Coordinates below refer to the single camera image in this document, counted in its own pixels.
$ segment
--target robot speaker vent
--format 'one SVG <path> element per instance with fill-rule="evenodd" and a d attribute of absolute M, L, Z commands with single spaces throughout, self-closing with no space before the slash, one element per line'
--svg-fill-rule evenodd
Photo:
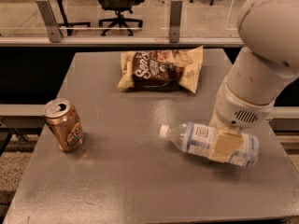
<path fill-rule="evenodd" d="M 235 117 L 242 121 L 242 122 L 246 122 L 246 123 L 252 123 L 256 120 L 258 120 L 258 116 L 255 113 L 251 113 L 249 111 L 245 111 L 245 110 L 239 110 L 237 112 L 235 112 Z"/>

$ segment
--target glass partition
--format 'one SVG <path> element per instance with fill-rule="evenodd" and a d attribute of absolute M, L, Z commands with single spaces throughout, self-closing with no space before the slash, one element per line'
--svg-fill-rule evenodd
<path fill-rule="evenodd" d="M 49 0 L 54 17 L 64 23 L 62 11 L 57 0 Z M 132 7 L 133 13 L 124 11 L 126 18 L 140 19 L 143 26 L 128 22 L 134 36 L 168 37 L 170 3 L 172 0 L 145 0 Z M 236 20 L 238 10 L 246 0 L 180 0 L 182 1 L 180 37 L 238 37 Z M 101 37 L 109 22 L 100 19 L 116 17 L 115 11 L 103 10 L 98 0 L 62 0 L 68 22 L 89 21 L 91 27 L 74 26 L 72 36 Z M 1 36 L 48 36 L 47 29 L 36 0 L 0 0 Z M 63 34 L 66 29 L 61 26 Z M 106 33 L 106 38 L 127 36 L 126 28 L 118 25 Z"/>

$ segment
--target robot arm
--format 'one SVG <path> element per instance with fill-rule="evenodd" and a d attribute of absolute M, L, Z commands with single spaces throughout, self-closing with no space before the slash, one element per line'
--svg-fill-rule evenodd
<path fill-rule="evenodd" d="M 256 127 L 299 78 L 299 0 L 247 0 L 238 17 L 245 47 L 217 94 L 214 127 Z"/>

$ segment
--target floor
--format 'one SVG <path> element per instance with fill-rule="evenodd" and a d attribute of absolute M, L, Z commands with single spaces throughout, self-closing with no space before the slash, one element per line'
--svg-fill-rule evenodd
<path fill-rule="evenodd" d="M 102 29 L 98 27 L 100 18 L 114 16 L 111 11 L 100 8 L 97 0 L 63 0 L 64 9 L 69 21 L 90 21 L 92 27 L 76 28 L 76 36 L 98 36 Z M 169 32 L 169 14 L 171 0 L 145 0 L 145 3 L 134 7 L 131 15 L 125 16 L 142 19 L 142 29 L 134 27 L 135 36 L 164 37 Z M 209 5 L 209 0 L 182 0 L 181 36 L 183 37 L 236 37 L 236 19 L 238 10 L 246 0 L 215 0 Z M 55 18 L 62 22 L 62 16 L 56 0 L 50 0 Z M 36 0 L 0 0 L 0 36 L 30 37 L 45 36 L 42 17 L 36 5 Z M 125 30 L 114 29 L 107 36 L 127 35 Z M 27 162 L 38 136 L 30 136 L 26 149 L 20 146 L 18 139 L 13 136 L 6 151 L 0 157 L 0 222 L 9 208 L 14 193 L 21 181 Z M 299 138 L 298 136 L 282 136 L 278 139 L 285 147 L 295 168 L 299 171 Z M 290 223 L 299 223 L 295 219 Z"/>

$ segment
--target can top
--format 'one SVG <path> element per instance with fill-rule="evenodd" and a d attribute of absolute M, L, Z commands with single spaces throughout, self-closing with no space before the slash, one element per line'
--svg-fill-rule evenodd
<path fill-rule="evenodd" d="M 71 108 L 69 101 L 64 98 L 57 98 L 46 103 L 44 116 L 48 118 L 58 118 L 65 115 Z"/>

